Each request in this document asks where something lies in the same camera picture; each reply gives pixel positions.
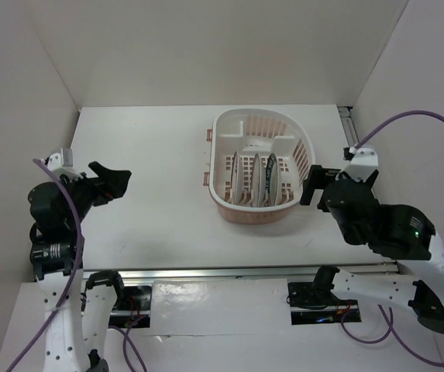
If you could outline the dark green rim plate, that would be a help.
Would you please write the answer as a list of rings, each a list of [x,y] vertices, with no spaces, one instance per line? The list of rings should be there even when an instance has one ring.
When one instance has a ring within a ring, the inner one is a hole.
[[[278,167],[277,157],[271,153],[267,158],[265,169],[265,189],[267,191],[268,200],[271,206],[277,204],[277,186],[278,186]]]

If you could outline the red characters plate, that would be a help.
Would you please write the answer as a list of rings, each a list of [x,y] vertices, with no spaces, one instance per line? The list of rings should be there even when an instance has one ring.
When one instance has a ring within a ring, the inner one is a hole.
[[[251,187],[251,206],[253,208],[259,208],[263,205],[265,196],[265,173],[260,155],[258,153],[256,153],[253,157]]]

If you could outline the orange sunburst plate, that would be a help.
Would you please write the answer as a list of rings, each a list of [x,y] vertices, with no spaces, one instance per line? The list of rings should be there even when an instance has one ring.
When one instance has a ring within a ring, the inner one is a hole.
[[[243,166],[237,151],[234,152],[232,158],[232,172],[231,172],[231,203],[238,205],[242,192],[242,178]]]

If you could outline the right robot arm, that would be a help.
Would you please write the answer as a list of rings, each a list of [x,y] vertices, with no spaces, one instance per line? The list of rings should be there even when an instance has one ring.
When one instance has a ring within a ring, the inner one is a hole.
[[[382,205],[371,190],[378,173],[356,182],[346,173],[311,166],[303,182],[301,205],[322,191],[318,209],[337,222],[346,243],[366,245],[375,254],[407,267],[413,280],[368,280],[338,267],[322,266],[311,285],[313,298],[373,300],[413,312],[427,329],[444,334],[444,245],[433,223],[409,205]]]

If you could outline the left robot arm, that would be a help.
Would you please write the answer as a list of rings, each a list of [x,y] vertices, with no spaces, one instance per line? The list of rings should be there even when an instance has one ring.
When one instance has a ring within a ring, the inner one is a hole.
[[[37,165],[50,176],[28,194],[34,220],[29,259],[45,310],[37,333],[45,338],[43,370],[107,371],[108,321],[126,302],[127,291],[117,270],[84,277],[81,223],[91,208],[122,198],[132,174],[98,162],[88,165],[94,177],[52,159]]]

